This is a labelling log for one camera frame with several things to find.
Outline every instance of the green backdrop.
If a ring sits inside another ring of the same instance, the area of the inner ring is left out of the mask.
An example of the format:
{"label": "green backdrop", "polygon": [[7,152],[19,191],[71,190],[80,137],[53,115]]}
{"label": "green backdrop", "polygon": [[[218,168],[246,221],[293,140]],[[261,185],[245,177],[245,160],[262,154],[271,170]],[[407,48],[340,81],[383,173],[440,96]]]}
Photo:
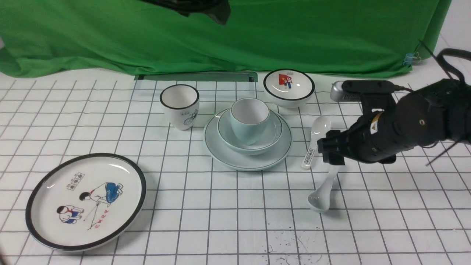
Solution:
{"label": "green backdrop", "polygon": [[[102,67],[389,77],[418,40],[434,48],[451,0],[230,0],[221,26],[137,0],[0,1],[0,72],[38,77]],[[422,58],[426,52],[420,50]]]}

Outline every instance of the grid pattern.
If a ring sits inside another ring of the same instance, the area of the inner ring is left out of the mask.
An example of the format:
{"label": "grid pattern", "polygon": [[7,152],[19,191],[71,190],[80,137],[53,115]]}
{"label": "grid pattern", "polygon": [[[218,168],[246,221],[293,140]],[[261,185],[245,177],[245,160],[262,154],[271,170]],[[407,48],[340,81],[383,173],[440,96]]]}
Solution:
{"label": "grid pattern", "polygon": [[[283,163],[236,172],[215,162],[203,127],[235,100],[266,101],[261,83],[179,82],[200,92],[188,131],[171,127],[159,95],[171,81],[5,80],[0,83],[0,248],[11,264],[37,265],[463,265],[471,257],[469,146],[415,148],[392,165],[347,160],[334,184],[331,210],[309,210],[307,196],[328,166],[300,165],[319,115],[345,130],[358,103],[333,103],[340,78],[312,75],[315,96],[298,109],[267,102],[292,127]],[[404,93],[395,94],[396,99]],[[51,169],[79,155],[110,152],[145,172],[147,196],[134,224],[116,240],[73,255],[32,238],[26,202]]]}

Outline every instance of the spoon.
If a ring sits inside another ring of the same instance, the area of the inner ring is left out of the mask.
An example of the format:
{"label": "spoon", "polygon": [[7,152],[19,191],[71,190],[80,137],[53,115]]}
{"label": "spoon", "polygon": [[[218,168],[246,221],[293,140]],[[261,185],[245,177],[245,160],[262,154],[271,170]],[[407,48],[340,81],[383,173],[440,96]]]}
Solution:
{"label": "spoon", "polygon": [[309,194],[308,203],[311,210],[322,213],[330,208],[330,192],[339,168],[340,166],[330,166],[329,173],[327,173],[324,182],[317,190]]}
{"label": "spoon", "polygon": [[311,143],[309,144],[309,149],[304,157],[301,167],[304,169],[309,169],[312,164],[312,158],[314,157],[314,152],[317,149],[317,140],[325,137],[325,134],[330,130],[332,126],[330,119],[326,116],[319,116],[312,123],[311,127]]}

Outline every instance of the spoon handle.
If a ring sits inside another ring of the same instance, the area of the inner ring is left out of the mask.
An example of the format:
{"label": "spoon handle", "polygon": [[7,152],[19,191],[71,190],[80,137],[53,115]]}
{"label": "spoon handle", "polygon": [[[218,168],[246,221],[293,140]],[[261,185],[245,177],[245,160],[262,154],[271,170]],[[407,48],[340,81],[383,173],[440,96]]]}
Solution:
{"label": "spoon handle", "polygon": [[308,152],[302,160],[301,167],[303,169],[310,169],[312,164],[312,159],[314,158],[314,153],[316,152],[317,139],[311,139],[309,144]]}
{"label": "spoon handle", "polygon": [[335,180],[335,177],[337,176],[337,173],[339,172],[339,169],[340,169],[340,166],[330,165],[329,173],[327,173],[325,181],[324,183],[321,184],[321,187],[325,185],[324,189],[329,189],[330,191],[332,189],[333,181]]}

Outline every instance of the blue clip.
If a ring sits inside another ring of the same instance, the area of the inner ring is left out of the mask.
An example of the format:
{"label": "blue clip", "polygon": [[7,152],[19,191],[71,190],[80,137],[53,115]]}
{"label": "blue clip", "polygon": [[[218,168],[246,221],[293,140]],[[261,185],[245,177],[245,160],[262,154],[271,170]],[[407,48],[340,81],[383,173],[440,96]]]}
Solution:
{"label": "blue clip", "polygon": [[406,57],[404,58],[404,63],[403,65],[405,66],[411,66],[413,63],[420,63],[422,61],[422,58],[419,57],[419,53],[407,53]]}

